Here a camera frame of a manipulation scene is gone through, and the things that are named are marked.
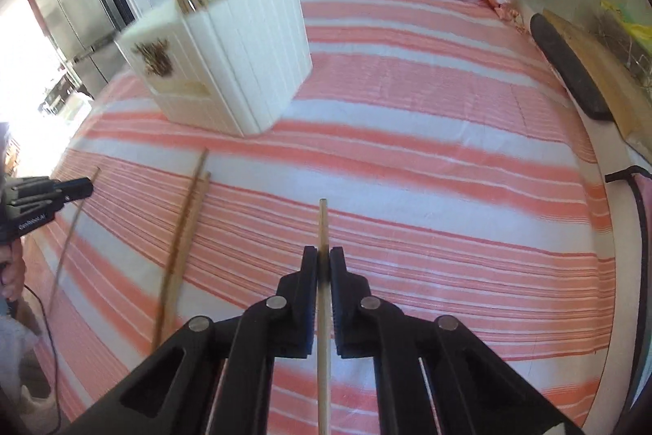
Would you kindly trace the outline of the person left hand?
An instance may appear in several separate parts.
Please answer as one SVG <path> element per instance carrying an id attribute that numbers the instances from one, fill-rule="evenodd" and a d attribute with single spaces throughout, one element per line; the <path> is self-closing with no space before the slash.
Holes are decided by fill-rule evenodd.
<path id="1" fill-rule="evenodd" d="M 22 294 L 25 281 L 25 262 L 23 259 L 22 240 L 0 248 L 1 295 L 9 301 L 16 301 Z"/>

